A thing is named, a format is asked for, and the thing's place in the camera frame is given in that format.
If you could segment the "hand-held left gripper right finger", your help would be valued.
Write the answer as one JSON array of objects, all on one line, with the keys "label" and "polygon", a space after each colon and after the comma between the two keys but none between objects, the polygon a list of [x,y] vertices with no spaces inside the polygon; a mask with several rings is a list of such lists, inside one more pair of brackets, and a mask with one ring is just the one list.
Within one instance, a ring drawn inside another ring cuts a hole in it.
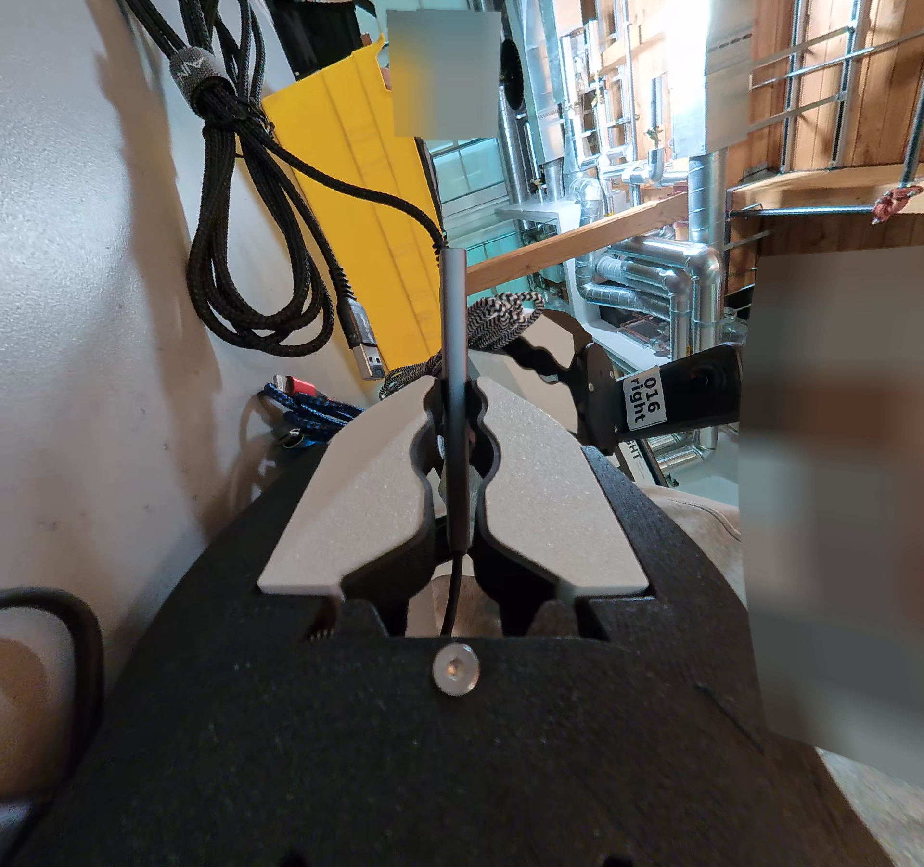
[{"label": "hand-held left gripper right finger", "polygon": [[496,453],[480,503],[488,543],[560,600],[645,592],[649,578],[578,441],[493,379],[473,388]]}]

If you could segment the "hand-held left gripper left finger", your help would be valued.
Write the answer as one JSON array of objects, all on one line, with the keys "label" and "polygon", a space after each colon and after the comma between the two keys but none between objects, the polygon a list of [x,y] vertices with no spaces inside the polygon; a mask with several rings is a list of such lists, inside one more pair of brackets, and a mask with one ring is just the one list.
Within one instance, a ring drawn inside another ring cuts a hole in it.
[{"label": "hand-held left gripper left finger", "polygon": [[439,391],[424,376],[333,438],[260,574],[263,593],[414,596],[431,580]]}]

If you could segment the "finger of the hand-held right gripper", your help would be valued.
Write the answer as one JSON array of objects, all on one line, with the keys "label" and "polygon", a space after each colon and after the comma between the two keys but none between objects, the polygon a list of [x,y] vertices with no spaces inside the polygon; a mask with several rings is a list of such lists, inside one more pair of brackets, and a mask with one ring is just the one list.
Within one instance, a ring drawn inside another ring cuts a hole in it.
[{"label": "finger of the hand-held right gripper", "polygon": [[564,365],[550,351],[520,339],[496,351],[470,351],[469,367],[473,377],[491,379],[580,437],[578,408],[558,377]]},{"label": "finger of the hand-held right gripper", "polygon": [[539,376],[587,376],[591,335],[562,310],[534,313],[530,325],[530,369]]}]

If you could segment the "grey metal adapter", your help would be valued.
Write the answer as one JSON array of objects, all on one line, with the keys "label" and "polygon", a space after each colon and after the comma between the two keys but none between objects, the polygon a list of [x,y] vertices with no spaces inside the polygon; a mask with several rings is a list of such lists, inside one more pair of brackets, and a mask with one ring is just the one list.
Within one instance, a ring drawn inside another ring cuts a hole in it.
[{"label": "grey metal adapter", "polygon": [[467,256],[447,247],[440,255],[442,401],[445,446],[446,535],[453,556],[470,544]]}]

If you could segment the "wooden railing beam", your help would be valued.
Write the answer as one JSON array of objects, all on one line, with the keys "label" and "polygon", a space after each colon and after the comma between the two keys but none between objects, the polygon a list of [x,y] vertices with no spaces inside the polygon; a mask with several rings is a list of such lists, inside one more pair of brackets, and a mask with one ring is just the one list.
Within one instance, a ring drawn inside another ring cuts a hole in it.
[{"label": "wooden railing beam", "polygon": [[484,292],[687,219],[687,205],[688,194],[676,192],[595,223],[489,258],[468,267],[467,293],[471,296]]}]

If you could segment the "silver insulated pipes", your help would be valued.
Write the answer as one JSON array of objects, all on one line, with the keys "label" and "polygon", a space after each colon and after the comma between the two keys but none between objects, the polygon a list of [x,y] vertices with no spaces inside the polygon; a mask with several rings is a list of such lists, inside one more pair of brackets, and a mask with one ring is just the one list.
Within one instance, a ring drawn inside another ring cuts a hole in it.
[{"label": "silver insulated pipes", "polygon": [[574,266],[586,303],[666,319],[673,360],[720,342],[722,255],[710,245],[635,237],[578,257]]}]

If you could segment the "person's grey sweatshirt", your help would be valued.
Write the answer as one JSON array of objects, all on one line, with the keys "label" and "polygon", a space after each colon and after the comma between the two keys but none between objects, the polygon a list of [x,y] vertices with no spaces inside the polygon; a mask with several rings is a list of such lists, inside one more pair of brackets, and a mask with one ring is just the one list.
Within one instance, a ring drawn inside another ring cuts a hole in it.
[{"label": "person's grey sweatshirt", "polygon": [[[695,541],[746,605],[737,507],[654,485],[641,491]],[[923,790],[833,752],[818,756],[895,865],[923,864]]]}]

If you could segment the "yellow plastic bin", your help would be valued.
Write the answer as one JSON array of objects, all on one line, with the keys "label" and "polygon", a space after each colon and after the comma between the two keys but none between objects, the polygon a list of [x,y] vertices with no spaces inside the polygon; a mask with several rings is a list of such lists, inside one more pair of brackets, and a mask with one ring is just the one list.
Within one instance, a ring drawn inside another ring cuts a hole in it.
[{"label": "yellow plastic bin", "polygon": [[[437,222],[416,142],[396,136],[379,54],[363,46],[262,100],[283,149],[356,187],[410,202]],[[433,239],[406,214],[295,174],[321,230],[371,321],[385,368],[429,360],[440,348],[440,276]]]}]

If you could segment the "wooden platform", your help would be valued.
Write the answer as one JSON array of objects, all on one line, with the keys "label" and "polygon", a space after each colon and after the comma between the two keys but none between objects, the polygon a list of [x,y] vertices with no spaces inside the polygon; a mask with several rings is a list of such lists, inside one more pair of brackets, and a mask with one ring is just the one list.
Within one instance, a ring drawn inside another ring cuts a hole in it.
[{"label": "wooden platform", "polygon": [[872,222],[872,205],[902,174],[900,163],[805,170],[729,191],[726,292],[752,286],[771,257],[922,245],[922,195]]}]

